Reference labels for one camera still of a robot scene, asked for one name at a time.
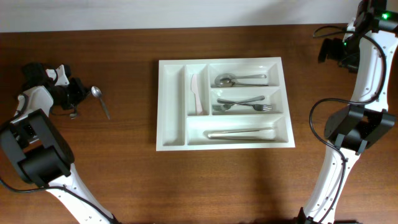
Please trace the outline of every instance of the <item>knife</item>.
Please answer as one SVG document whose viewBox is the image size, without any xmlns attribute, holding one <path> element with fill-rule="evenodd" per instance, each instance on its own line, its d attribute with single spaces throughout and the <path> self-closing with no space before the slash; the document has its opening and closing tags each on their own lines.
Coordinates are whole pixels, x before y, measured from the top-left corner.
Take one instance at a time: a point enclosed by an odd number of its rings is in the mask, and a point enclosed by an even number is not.
<svg viewBox="0 0 398 224">
<path fill-rule="evenodd" d="M 193 76 L 192 76 L 191 91 L 195 95 L 195 104 L 196 104 L 197 115 L 203 115 L 203 108 L 201 107 L 201 103 L 200 103 L 198 81 L 197 81 L 196 74 L 193 74 Z"/>
</svg>

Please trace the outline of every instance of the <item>metal utensil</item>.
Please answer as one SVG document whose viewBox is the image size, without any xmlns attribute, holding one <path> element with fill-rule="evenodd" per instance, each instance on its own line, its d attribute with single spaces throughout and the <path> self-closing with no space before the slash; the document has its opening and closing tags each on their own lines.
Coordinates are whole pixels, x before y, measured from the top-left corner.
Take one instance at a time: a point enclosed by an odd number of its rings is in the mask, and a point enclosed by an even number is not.
<svg viewBox="0 0 398 224">
<path fill-rule="evenodd" d="M 225 112 L 225 111 L 228 111 L 229 109 L 231 109 L 231 107 L 234 106 L 234 105 L 238 105 L 238 104 L 241 104 L 241 103 L 249 103 L 249 102 L 254 102 L 254 101 L 261 101 L 261 100 L 263 100 L 265 98 L 266 98 L 265 96 L 257 96 L 257 97 L 254 97 L 254 98 L 251 98 L 251 99 L 248 99 L 248 100 L 242 100 L 242 101 L 238 101 L 238 102 L 231 103 L 231 104 L 212 105 L 212 108 L 215 111 Z"/>
<path fill-rule="evenodd" d="M 196 74 L 194 74 L 192 76 L 191 91 L 195 95 L 195 105 L 196 105 L 197 115 L 203 115 L 203 108 L 201 107 L 201 103 L 200 103 L 198 80 L 197 80 Z"/>
<path fill-rule="evenodd" d="M 272 131 L 273 128 L 257 128 L 257 129 L 247 129 L 247 130 L 236 130 L 236 131 L 214 131 L 209 132 L 205 136 L 208 139 L 226 139 L 226 140 L 274 140 L 274 135 L 269 134 L 267 138 L 267 133 Z"/>
<path fill-rule="evenodd" d="M 111 116 L 109 115 L 109 111 L 106 108 L 104 101 L 102 100 L 101 90 L 97 86 L 93 86 L 93 87 L 91 87 L 91 93 L 93 94 L 93 96 L 95 98 L 99 99 L 99 102 L 101 102 L 102 109 L 104 109 L 106 116 L 108 117 L 108 119 L 111 119 Z"/>
<path fill-rule="evenodd" d="M 217 99 L 217 103 L 228 104 L 228 103 L 235 103 L 235 101 Z M 271 111 L 272 110 L 272 105 L 253 104 L 253 103 L 241 103 L 241 104 L 238 104 L 238 105 L 251 106 L 256 111 Z"/>
<path fill-rule="evenodd" d="M 247 75 L 243 77 L 237 77 L 232 73 L 225 73 L 218 75 L 215 78 L 215 84 L 218 87 L 232 87 L 235 85 L 242 85 L 242 86 L 268 86 L 264 84 L 245 84 L 245 83 L 238 83 L 236 82 L 237 79 L 244 79 L 244 78 L 267 78 L 265 74 L 258 74 L 258 75 Z"/>
</svg>

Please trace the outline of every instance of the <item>wooden table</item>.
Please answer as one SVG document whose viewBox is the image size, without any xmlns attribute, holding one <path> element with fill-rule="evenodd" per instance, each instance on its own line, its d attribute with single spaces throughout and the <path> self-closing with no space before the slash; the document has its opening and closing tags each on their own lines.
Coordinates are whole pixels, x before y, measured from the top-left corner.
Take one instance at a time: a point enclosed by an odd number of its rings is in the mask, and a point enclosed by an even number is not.
<svg viewBox="0 0 398 224">
<path fill-rule="evenodd" d="M 350 99 L 356 75 L 336 62 L 317 64 L 318 25 L 205 29 L 101 30 L 0 34 L 0 119 L 16 109 L 29 62 L 69 64 L 72 76 L 104 93 L 112 120 L 94 98 L 70 120 L 51 116 L 76 157 L 81 178 L 123 223 L 248 223 L 293 218 L 309 198 L 325 155 L 308 113 L 326 97 Z M 158 61 L 282 57 L 296 148 L 156 152 Z M 398 114 L 397 61 L 388 92 Z M 333 111 L 315 112 L 322 133 Z M 336 210 L 337 219 L 365 224 L 398 220 L 398 128 L 355 165 Z M 1 177 L 23 183 L 2 153 Z M 19 195 L 0 187 L 3 223 L 76 223 L 48 193 Z"/>
</svg>

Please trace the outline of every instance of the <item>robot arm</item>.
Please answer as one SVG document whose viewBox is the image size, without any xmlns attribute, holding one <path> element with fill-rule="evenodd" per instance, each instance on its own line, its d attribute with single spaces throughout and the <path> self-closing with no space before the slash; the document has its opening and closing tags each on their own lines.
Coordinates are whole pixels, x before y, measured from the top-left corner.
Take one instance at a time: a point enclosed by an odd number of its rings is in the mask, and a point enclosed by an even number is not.
<svg viewBox="0 0 398 224">
<path fill-rule="evenodd" d="M 341 193 L 341 191 L 337 192 L 339 183 L 341 182 L 342 189 L 360 154 L 387 133 L 396 120 L 393 115 L 387 113 L 387 84 L 392 58 L 398 46 L 398 17 L 396 13 L 386 11 L 386 5 L 381 6 L 380 2 L 382 1 L 363 1 L 359 5 L 357 18 L 348 24 L 347 30 L 357 30 L 358 33 L 366 34 L 382 47 L 386 56 L 384 80 L 381 53 L 370 41 L 360 39 L 357 35 L 346 34 L 344 41 L 339 43 L 338 39 L 327 39 L 322 46 L 321 62 L 327 56 L 339 61 L 342 67 L 351 71 L 358 68 L 351 101 L 368 101 L 380 88 L 382 89 L 376 101 L 363 106 L 349 105 L 330 116 L 326 123 L 325 136 L 329 143 L 340 149 L 345 156 L 345 175 L 341 179 L 343 163 L 340 154 L 335 149 L 326 146 L 326 156 L 315 190 L 301 209 L 296 223 L 327 224 L 335 221 L 336 204 Z M 386 18 L 393 19 L 393 17 L 395 20 L 388 21 L 388 26 L 386 26 Z"/>
<path fill-rule="evenodd" d="M 53 105 L 76 109 L 88 95 L 87 89 L 77 78 L 68 80 L 66 65 L 44 73 L 41 64 L 32 63 L 22 71 L 28 89 L 18 97 L 18 118 L 0 130 L 6 156 L 23 181 L 50 192 L 79 223 L 119 223 L 80 179 L 72 150 L 48 119 Z M 41 146 L 25 150 L 37 140 Z"/>
</svg>

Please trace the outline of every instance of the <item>spoon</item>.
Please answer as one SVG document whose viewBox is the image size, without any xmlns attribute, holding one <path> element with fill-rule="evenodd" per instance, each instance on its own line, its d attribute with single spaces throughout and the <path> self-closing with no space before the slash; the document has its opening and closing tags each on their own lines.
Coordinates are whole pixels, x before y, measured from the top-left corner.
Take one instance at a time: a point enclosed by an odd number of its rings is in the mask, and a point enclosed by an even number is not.
<svg viewBox="0 0 398 224">
<path fill-rule="evenodd" d="M 248 75 L 243 77 L 237 77 L 232 73 L 225 73 L 218 75 L 215 79 L 215 84 L 218 87 L 232 87 L 234 85 L 243 85 L 243 86 L 268 86 L 264 84 L 244 84 L 236 82 L 237 79 L 244 79 L 244 78 L 267 78 L 265 74 L 259 75 Z"/>
<path fill-rule="evenodd" d="M 111 116 L 109 115 L 109 111 L 106 108 L 104 101 L 102 100 L 101 90 L 97 86 L 93 86 L 93 87 L 91 87 L 91 93 L 93 94 L 93 96 L 95 98 L 99 99 L 99 101 L 101 102 L 102 109 L 104 109 L 106 116 L 108 117 L 108 119 L 111 119 Z"/>
</svg>

